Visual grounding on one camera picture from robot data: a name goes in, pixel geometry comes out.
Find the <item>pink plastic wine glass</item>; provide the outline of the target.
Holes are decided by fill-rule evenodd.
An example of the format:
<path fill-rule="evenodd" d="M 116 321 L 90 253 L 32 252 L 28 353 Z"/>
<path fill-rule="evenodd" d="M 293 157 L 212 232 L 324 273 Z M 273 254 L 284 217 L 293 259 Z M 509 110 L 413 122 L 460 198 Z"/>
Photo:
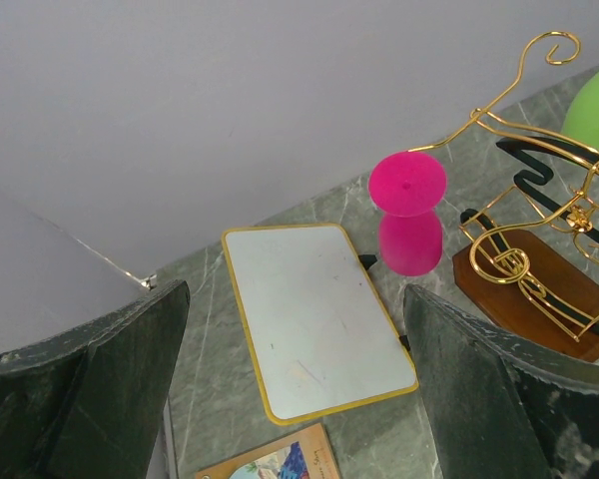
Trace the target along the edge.
<path fill-rule="evenodd" d="M 435 207 L 446 187 L 442 164 L 421 152 L 390 155 L 370 173 L 368 193 L 382 211 L 377 229 L 379 252 L 392 271 L 421 276 L 438 265 L 443 227 Z"/>

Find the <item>green wine glass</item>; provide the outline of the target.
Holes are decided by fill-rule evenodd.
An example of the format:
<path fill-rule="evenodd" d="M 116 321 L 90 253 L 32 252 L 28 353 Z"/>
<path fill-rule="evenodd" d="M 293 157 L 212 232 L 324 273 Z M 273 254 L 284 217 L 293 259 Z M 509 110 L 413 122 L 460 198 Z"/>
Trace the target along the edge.
<path fill-rule="evenodd" d="M 599 151 L 599 72 L 571 102 L 561 133 Z"/>

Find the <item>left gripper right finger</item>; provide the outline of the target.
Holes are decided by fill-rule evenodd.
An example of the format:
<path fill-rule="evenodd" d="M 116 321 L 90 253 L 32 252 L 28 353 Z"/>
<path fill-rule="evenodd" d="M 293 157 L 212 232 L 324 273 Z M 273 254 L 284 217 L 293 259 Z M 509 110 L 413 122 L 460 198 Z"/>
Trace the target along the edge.
<path fill-rule="evenodd" d="M 404 320 L 446 478 L 599 478 L 599 365 L 410 284 Z"/>

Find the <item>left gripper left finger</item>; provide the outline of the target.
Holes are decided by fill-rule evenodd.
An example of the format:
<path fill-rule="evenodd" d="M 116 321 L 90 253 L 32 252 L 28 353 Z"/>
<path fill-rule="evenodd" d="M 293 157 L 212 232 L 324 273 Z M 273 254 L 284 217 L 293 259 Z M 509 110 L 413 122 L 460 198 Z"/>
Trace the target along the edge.
<path fill-rule="evenodd" d="M 0 478 L 144 478 L 190 308 L 181 279 L 0 354 Z"/>

